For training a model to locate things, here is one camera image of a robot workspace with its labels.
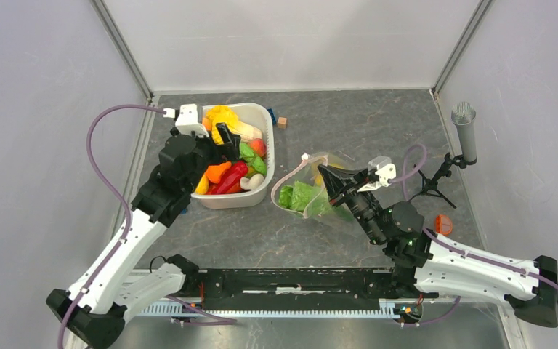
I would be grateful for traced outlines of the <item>yellow banana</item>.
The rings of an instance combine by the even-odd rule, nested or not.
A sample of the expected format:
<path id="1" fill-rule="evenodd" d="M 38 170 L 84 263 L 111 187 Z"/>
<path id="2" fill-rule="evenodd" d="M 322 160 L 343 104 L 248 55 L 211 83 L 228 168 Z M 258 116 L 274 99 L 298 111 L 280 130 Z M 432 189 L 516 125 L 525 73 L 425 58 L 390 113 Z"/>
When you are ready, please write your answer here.
<path id="1" fill-rule="evenodd" d="M 336 167 L 338 169 L 344 169 L 343 166 L 339 165 L 339 164 L 330 164 L 330 167 Z M 313 169 L 313 179 L 315 182 L 315 185 L 318 187 L 322 187 L 323 186 L 323 177 L 322 174 L 319 171 L 319 165 L 317 165 L 314 169 Z"/>

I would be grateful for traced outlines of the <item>yellow crinkled lettuce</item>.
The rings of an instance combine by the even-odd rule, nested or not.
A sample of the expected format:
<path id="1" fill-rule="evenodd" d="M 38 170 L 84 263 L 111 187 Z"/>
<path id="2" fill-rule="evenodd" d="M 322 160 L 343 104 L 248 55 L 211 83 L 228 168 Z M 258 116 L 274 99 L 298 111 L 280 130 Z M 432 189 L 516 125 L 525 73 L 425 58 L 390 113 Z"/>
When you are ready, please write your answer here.
<path id="1" fill-rule="evenodd" d="M 241 121 L 237 113 L 227 105 L 215 105 L 206 112 L 206 118 L 211 122 L 211 138 L 217 145 L 223 144 L 217 129 L 217 125 L 221 123 L 225 123 L 234 135 L 239 135 L 246 143 L 256 138 L 262 139 L 259 128 Z"/>

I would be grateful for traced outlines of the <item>clear zip top bag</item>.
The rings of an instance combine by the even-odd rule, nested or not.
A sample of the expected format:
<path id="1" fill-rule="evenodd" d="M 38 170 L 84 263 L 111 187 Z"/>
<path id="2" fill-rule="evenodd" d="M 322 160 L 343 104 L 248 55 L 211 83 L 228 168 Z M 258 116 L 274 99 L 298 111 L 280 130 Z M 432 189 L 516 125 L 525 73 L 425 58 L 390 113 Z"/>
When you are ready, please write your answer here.
<path id="1" fill-rule="evenodd" d="M 300 164 L 277 181 L 271 190 L 271 201 L 279 209 L 302 218 L 315 220 L 343 232 L 357 228 L 357 220 L 345 206 L 333 207 L 319 172 L 319 165 L 354 169 L 352 159 L 329 153 L 303 153 Z"/>

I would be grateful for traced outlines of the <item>green napa cabbage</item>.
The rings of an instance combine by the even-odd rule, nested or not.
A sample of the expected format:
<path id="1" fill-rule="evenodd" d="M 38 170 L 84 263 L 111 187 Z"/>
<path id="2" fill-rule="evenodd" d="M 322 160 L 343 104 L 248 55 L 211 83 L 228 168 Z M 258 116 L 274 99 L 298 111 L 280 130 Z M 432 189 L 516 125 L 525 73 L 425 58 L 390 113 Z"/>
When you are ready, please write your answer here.
<path id="1" fill-rule="evenodd" d="M 354 218 L 344 206 L 332 206 L 325 188 L 295 181 L 282 185 L 278 206 L 300 214 L 304 219 L 314 219 L 327 225 L 351 223 Z"/>

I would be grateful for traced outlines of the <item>yellow lemon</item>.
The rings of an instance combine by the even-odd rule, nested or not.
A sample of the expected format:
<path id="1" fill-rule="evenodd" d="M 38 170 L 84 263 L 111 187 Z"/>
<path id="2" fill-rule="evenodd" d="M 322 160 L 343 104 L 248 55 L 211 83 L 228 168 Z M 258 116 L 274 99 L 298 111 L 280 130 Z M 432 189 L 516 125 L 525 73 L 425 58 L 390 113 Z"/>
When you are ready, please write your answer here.
<path id="1" fill-rule="evenodd" d="M 201 196 L 206 195 L 207 192 L 209 191 L 210 186 L 211 186 L 211 182 L 208 179 L 208 177 L 204 174 L 200 179 L 197 187 L 195 188 L 194 193 L 196 195 L 201 195 Z"/>

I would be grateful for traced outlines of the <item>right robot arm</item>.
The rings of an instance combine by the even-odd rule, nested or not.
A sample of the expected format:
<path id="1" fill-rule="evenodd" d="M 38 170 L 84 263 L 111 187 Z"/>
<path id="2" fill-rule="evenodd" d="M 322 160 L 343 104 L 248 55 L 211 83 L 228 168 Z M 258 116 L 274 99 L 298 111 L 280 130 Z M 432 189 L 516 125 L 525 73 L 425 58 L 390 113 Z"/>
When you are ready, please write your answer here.
<path id="1" fill-rule="evenodd" d="M 412 203 L 382 207 L 369 190 L 371 170 L 318 167 L 331 206 L 345 206 L 371 244 L 395 264 L 392 291 L 408 297 L 448 294 L 510 307 L 529 324 L 558 327 L 557 261 L 505 257 L 460 244 L 425 228 Z"/>

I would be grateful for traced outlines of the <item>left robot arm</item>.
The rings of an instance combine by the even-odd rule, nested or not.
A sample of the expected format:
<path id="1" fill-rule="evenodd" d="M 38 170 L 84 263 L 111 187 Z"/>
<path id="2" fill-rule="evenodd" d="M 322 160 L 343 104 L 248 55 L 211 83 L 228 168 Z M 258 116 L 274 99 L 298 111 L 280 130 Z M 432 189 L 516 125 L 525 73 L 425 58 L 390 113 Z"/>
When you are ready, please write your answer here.
<path id="1" fill-rule="evenodd" d="M 46 305 L 88 348 L 109 348 L 126 324 L 160 298 L 178 292 L 194 294 L 199 287 L 196 273 L 169 262 L 157 271 L 122 287 L 145 251 L 161 237 L 190 204 L 209 166 L 240 157 L 241 137 L 220 123 L 217 144 L 205 133 L 182 132 L 177 127 L 158 155 L 147 182 L 138 190 L 119 232 L 92 266 L 68 289 L 53 289 Z"/>

